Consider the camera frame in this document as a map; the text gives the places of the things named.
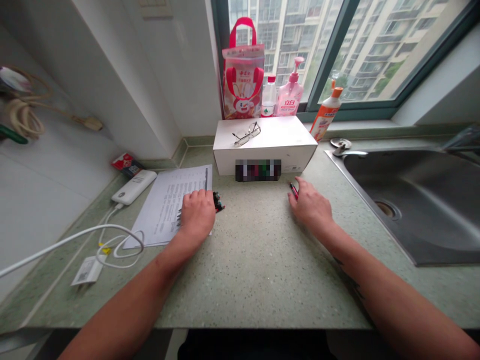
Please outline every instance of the window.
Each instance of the window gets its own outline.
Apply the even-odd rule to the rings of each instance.
[[[322,11],[323,0],[309,0],[308,9],[306,11],[307,17],[318,17]]]
[[[314,44],[315,33],[317,32],[317,25],[306,25],[301,31],[300,47],[311,48]]]
[[[295,26],[285,26],[282,44],[293,44],[295,40]]]
[[[374,73],[374,72],[379,72],[385,63],[383,62],[364,62],[360,66],[360,72],[361,73]]]
[[[265,73],[273,72],[274,59],[275,59],[275,54],[265,54],[265,68],[263,69]]]
[[[435,0],[433,1],[431,4],[430,4],[430,7],[428,8],[428,11],[432,11],[432,9],[436,6],[436,5],[440,5],[440,4],[447,4],[449,2],[449,0]]]
[[[305,13],[305,0],[288,0],[288,5],[286,6],[287,14],[295,13]]]
[[[275,50],[277,47],[279,26],[278,24],[259,24],[257,29],[257,42],[265,44],[265,50]]]
[[[250,15],[257,43],[265,45],[265,73],[275,72],[277,84],[288,81],[295,57],[307,59],[299,67],[307,121],[331,95],[333,74],[344,88],[335,120],[390,119],[478,14],[476,0],[210,1],[220,56],[236,19]],[[237,29],[239,45],[251,37],[250,29]]]
[[[399,28],[398,21],[390,21],[386,23],[381,33],[383,35],[390,35],[390,34],[393,34],[398,28]]]
[[[385,1],[379,1],[375,6],[375,10],[373,10],[372,15],[380,14],[382,12],[382,8],[384,7],[384,5],[385,5]]]
[[[236,31],[236,45],[248,45],[249,44],[249,30],[248,29],[238,29]]]
[[[249,0],[229,0],[230,27],[235,25],[239,18],[249,15]]]
[[[305,65],[307,64],[307,59],[309,58],[309,53],[308,52],[299,52],[297,56],[300,56],[300,57],[305,59],[304,62],[302,62],[300,65],[298,65],[298,70],[305,69]]]
[[[282,0],[260,0],[258,4],[258,20],[274,21],[280,19]]]
[[[435,22],[434,17],[426,17],[423,19],[420,19],[420,21],[416,24],[416,29],[417,30],[428,30],[430,27],[433,25]]]
[[[286,68],[289,65],[290,54],[289,53],[281,53],[280,60],[278,61],[279,68]]]
[[[410,53],[417,46],[416,42],[404,43],[400,50],[396,53],[396,56],[400,56],[402,53]]]
[[[389,44],[374,44],[371,49],[370,49],[370,52],[368,53],[369,55],[390,55],[390,53],[392,51],[390,51],[389,53],[385,54],[387,49],[390,47]]]
[[[411,10],[417,0],[397,0],[395,7],[393,8],[394,11],[405,11]]]

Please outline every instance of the stainless steel sink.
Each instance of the stainless steel sink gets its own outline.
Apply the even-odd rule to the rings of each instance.
[[[480,166],[425,149],[333,156],[416,266],[480,264]]]

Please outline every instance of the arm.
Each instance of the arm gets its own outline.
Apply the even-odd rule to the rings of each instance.
[[[332,218],[329,201],[296,177],[295,216],[332,254],[378,330],[409,359],[479,359],[478,346],[450,318],[353,240]]]
[[[170,244],[86,323],[60,359],[131,358],[147,339],[175,279],[214,221],[211,191],[185,195],[181,228]]]

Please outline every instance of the bag handle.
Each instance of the bag handle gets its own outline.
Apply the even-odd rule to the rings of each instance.
[[[246,25],[251,28],[251,44],[257,45],[257,31],[255,30],[254,22],[251,18],[244,16],[236,21],[235,26],[230,33],[230,48],[237,47],[237,26],[239,25]]]
[[[234,67],[229,67],[225,72],[226,77],[226,84],[228,86],[228,90],[230,90],[231,94],[237,98],[238,100],[250,100],[254,98],[262,88],[264,82],[264,70],[260,67],[256,67],[255,71],[253,72],[253,82],[255,83],[255,88],[253,89],[253,93],[250,97],[240,97],[235,95],[234,90],[234,83],[237,82],[237,70]]]

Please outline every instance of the green speckled countertop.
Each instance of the green speckled countertop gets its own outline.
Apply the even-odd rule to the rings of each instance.
[[[354,149],[436,146],[439,141],[356,140]],[[302,176],[330,200],[338,224],[462,328],[479,328],[480,266],[415,267],[325,149],[330,145],[321,143]],[[182,167],[213,163],[211,146],[190,147]],[[179,276],[156,327],[371,327],[332,257],[292,218],[287,182],[293,177],[235,182],[233,176],[218,176],[215,169],[213,189],[221,193],[226,209],[217,215],[212,235]],[[123,176],[116,178],[67,235],[97,225],[113,206],[111,195],[125,182]],[[111,222],[131,228],[147,194],[148,190]],[[105,236],[115,234],[109,229]],[[95,284],[71,287],[83,259],[95,254],[98,235],[79,238],[43,259],[0,306],[0,333],[20,327],[82,327],[162,251],[148,247],[134,267],[105,267]]]

